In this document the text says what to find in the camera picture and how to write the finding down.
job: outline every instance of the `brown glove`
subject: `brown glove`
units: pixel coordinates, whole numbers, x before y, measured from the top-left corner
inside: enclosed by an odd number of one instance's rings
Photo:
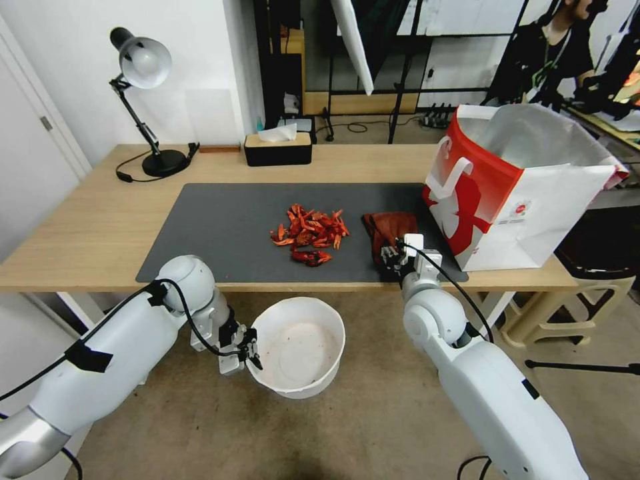
[[[382,247],[395,247],[396,238],[402,238],[405,233],[418,233],[415,215],[409,212],[366,213],[362,222],[371,238],[371,256],[378,265],[382,264]]]

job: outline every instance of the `gray desk mat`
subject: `gray desk mat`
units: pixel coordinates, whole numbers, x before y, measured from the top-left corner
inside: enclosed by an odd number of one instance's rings
[[[173,257],[192,253],[211,268],[217,282],[380,282],[371,259],[371,242],[360,217],[364,213],[412,211],[426,248],[443,253],[443,267],[456,281],[468,276],[458,268],[417,183],[190,183],[183,187],[136,280],[153,280]],[[287,209],[344,209],[351,235],[332,260],[310,268],[276,247],[269,230],[289,224]]]

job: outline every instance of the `black shirt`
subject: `black shirt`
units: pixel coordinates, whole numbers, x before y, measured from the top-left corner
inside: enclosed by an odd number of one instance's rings
[[[516,30],[495,74],[489,97],[501,103],[519,103],[534,86],[537,99],[555,94],[564,78],[578,77],[592,70],[589,29],[574,25],[556,45],[549,45],[537,23]]]

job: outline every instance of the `red and white paper bag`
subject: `red and white paper bag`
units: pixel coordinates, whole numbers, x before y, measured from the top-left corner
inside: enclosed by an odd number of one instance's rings
[[[461,105],[422,196],[462,270],[532,268],[626,175],[582,127],[548,109]]]

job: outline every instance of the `tissue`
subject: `tissue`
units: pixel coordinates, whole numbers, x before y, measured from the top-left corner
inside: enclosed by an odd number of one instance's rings
[[[295,140],[297,132],[297,124],[290,123],[283,125],[282,127],[276,127],[274,129],[262,130],[258,132],[258,137],[262,141],[286,141]]]

